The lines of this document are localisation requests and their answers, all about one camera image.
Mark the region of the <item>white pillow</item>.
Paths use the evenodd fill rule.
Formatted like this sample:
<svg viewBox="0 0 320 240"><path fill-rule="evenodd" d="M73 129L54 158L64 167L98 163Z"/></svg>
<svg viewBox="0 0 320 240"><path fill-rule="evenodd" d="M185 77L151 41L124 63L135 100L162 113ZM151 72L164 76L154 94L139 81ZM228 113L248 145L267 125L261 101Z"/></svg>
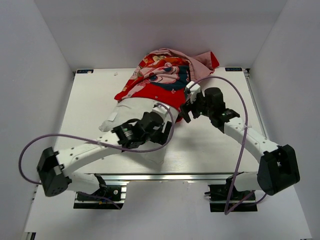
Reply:
<svg viewBox="0 0 320 240"><path fill-rule="evenodd" d="M109 132L113 128L125 123L131 119L141 119L145 112L151 112L155 104L158 103L157 100L142 98L142 97L132 97L126 98L116 104L109 116L104 120L99 126L101 132ZM165 160L165 155L167 148L144 152L123 152L114 155L113 158L116 160L126 160L131 165L137 164L147 168L150 172L160 172L163 167Z"/></svg>

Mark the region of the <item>red cartoon print pillowcase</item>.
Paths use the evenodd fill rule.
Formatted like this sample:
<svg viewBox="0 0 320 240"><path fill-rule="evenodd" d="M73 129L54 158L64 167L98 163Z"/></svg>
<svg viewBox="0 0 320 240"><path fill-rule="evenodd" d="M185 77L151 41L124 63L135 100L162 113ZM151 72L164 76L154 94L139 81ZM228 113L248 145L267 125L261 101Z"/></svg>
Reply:
<svg viewBox="0 0 320 240"><path fill-rule="evenodd" d="M142 59L114 98L118 103L128 98L147 98L179 111L186 101L186 85L212 74L219 65L211 51L188 56L169 48L154 50Z"/></svg>

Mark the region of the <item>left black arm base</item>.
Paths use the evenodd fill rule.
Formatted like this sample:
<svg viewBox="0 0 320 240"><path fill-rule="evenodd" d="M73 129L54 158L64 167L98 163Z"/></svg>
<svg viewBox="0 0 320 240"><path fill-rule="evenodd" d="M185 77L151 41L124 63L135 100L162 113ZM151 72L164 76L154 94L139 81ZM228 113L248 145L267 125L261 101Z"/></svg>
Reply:
<svg viewBox="0 0 320 240"><path fill-rule="evenodd" d="M124 205L124 185L108 184L99 174L95 174L99 189L92 194L77 192L74 209L84 210L121 210Z"/></svg>

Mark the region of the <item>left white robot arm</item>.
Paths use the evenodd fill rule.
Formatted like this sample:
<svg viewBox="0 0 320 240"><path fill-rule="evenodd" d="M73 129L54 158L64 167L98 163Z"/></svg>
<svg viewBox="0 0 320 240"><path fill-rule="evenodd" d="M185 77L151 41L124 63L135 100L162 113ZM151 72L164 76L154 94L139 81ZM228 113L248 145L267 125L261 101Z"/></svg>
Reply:
<svg viewBox="0 0 320 240"><path fill-rule="evenodd" d="M90 194L96 200L103 198L107 187L103 178L78 170L111 155L140 153L139 147L148 142L163 148L172 138L173 122L173 118L165 119L157 112L145 112L141 119L128 120L97 140L86 139L81 145L58 151L46 148L37 165L45 196L73 191Z"/></svg>

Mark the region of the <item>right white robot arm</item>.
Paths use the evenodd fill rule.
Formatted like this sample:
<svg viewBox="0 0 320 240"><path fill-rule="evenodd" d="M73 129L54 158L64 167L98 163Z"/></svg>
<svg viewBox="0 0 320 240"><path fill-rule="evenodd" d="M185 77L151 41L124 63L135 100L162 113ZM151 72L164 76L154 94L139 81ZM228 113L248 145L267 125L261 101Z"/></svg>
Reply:
<svg viewBox="0 0 320 240"><path fill-rule="evenodd" d="M186 87L184 92L187 101L180 107L180 116L187 123L200 116L209 118L210 123L222 133L244 144L259 164L257 172L243 172L225 187L229 198L236 200L244 191L256 190L273 196L300 181L295 150L288 144L281 146L265 138L245 124L236 111L226 107L219 88L201 91L197 84Z"/></svg>

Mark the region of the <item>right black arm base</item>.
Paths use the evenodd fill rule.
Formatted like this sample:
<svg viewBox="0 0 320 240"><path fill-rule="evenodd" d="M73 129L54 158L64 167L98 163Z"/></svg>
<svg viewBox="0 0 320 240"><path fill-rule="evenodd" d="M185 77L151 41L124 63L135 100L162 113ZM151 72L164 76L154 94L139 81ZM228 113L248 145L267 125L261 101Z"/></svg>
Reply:
<svg viewBox="0 0 320 240"><path fill-rule="evenodd" d="M227 203L227 197L229 193L229 186L227 184L208 184L208 190L204 193L205 197L209 199L209 207L211 213L223 213ZM240 200L245 198L251 192L237 191L234 187L231 193L228 208L232 208ZM258 207L256 205L256 196L253 193L245 201L243 201L239 206L237 206L232 212L257 212Z"/></svg>

